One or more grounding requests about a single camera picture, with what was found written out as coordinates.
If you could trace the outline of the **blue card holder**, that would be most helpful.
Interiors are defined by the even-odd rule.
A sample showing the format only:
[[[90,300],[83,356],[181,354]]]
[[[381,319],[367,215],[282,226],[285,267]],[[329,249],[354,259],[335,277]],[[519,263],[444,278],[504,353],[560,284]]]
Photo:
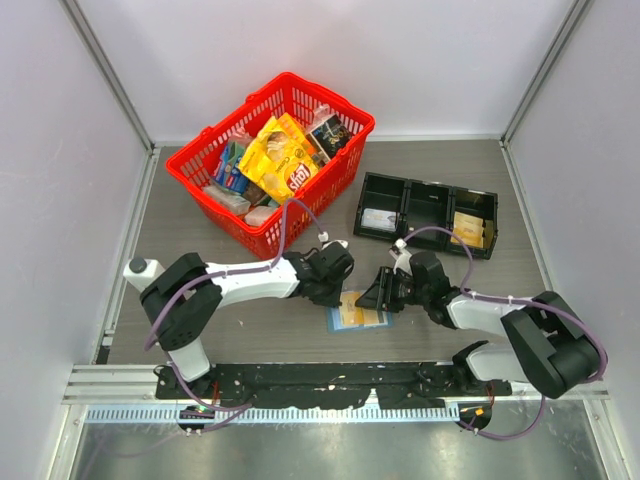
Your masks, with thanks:
[[[377,311],[379,316],[381,317],[382,323],[378,326],[374,327],[359,327],[355,329],[342,329],[338,326],[339,320],[339,307],[337,308],[329,308],[327,313],[327,323],[328,330],[332,333],[340,333],[340,332],[354,332],[360,330],[370,330],[375,328],[386,328],[391,327],[393,325],[393,317],[389,312]]]

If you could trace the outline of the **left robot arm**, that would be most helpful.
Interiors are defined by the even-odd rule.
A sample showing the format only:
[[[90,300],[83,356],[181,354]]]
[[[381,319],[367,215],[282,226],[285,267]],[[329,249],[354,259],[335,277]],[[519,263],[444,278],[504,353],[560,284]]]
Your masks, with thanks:
[[[202,398],[213,387],[212,364],[200,335],[213,314],[224,307],[262,298],[302,297],[336,308],[344,280],[355,261],[344,240],[329,241],[307,253],[285,252],[276,259],[222,265],[187,253],[170,267],[135,257],[123,276],[139,292],[160,344],[190,397]]]

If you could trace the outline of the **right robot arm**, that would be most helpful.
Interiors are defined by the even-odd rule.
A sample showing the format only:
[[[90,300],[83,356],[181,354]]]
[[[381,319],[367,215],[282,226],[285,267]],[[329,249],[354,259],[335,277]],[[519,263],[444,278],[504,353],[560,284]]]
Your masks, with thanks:
[[[504,338],[502,344],[476,342],[454,356],[451,380],[465,395],[477,393],[488,381],[504,380],[528,383],[541,395],[557,399],[602,365],[595,342],[567,319],[573,311],[557,293],[489,301],[453,286],[432,252],[403,253],[394,266],[380,268],[355,305],[390,313],[420,306],[445,328]]]

